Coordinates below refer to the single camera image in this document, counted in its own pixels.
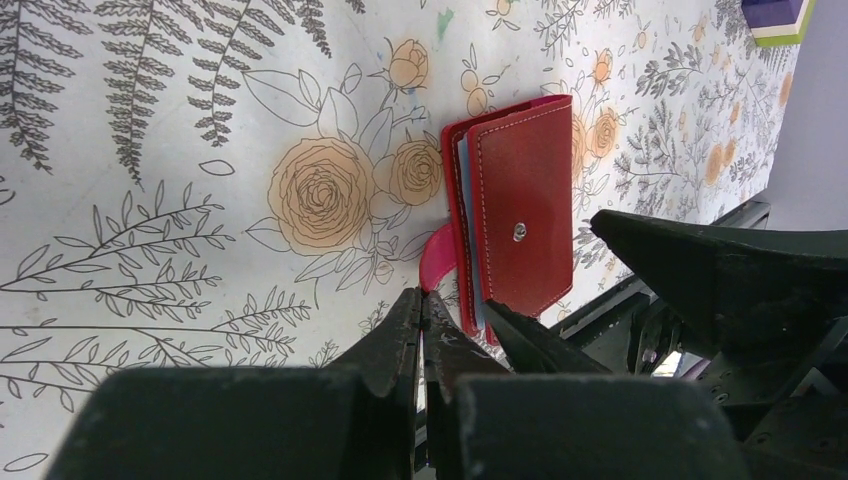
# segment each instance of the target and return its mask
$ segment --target fabric surface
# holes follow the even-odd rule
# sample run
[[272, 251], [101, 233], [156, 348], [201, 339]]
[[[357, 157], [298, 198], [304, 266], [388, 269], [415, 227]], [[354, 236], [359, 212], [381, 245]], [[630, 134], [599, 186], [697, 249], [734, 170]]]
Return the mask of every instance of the fabric surface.
[[326, 365], [447, 221], [441, 128], [566, 93], [576, 271], [552, 325], [628, 275], [599, 208], [706, 223], [765, 187], [798, 51], [756, 47], [738, 0], [0, 9], [10, 478], [45, 472], [112, 372]]

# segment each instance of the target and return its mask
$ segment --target green object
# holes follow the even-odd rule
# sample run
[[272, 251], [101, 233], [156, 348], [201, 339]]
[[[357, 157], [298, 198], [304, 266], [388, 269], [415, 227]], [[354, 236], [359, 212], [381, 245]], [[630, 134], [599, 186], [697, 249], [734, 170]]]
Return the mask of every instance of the green object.
[[445, 10], [445, 13], [439, 14], [439, 19], [436, 22], [436, 33], [439, 35], [440, 42], [445, 38], [445, 30], [448, 29], [451, 20], [453, 20], [453, 10], [450, 8]]
[[804, 16], [804, 21], [801, 22], [801, 29], [794, 35], [780, 35], [777, 37], [754, 37], [757, 45], [761, 47], [780, 47], [783, 45], [798, 45], [807, 34], [807, 27], [810, 26], [810, 18], [813, 16], [813, 9], [816, 6], [816, 0], [810, 0], [810, 6], [807, 8], [807, 14]]

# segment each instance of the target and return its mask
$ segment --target floral wallpaper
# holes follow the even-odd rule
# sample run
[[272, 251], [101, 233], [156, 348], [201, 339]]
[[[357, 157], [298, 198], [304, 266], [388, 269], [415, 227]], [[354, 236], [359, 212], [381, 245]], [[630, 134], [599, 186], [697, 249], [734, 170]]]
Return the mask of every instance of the floral wallpaper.
[[448, 219], [448, 123], [574, 97], [546, 325], [629, 275], [598, 209], [706, 223], [761, 191], [798, 48], [685, 3], [0, 0], [3, 474], [41, 476], [116, 371], [320, 367], [371, 331]]

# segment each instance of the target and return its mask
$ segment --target red leather wallet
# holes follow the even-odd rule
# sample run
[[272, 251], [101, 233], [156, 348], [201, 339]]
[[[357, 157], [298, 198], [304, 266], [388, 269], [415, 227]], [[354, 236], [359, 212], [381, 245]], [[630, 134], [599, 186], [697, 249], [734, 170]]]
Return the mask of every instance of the red leather wallet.
[[[442, 130], [451, 223], [425, 246], [419, 276], [429, 291], [458, 267], [461, 326], [470, 335], [479, 333], [475, 274], [477, 302], [491, 298], [533, 317], [571, 289], [571, 115], [571, 97], [554, 95]], [[486, 338], [497, 342], [489, 327]]]

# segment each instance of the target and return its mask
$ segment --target pink strap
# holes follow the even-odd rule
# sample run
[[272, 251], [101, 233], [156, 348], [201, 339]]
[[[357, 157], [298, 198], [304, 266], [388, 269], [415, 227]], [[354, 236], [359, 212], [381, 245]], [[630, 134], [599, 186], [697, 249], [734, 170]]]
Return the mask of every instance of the pink strap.
[[418, 264], [418, 281], [425, 292], [432, 292], [445, 276], [456, 268], [456, 248], [453, 227], [447, 224], [438, 229], [424, 245]]

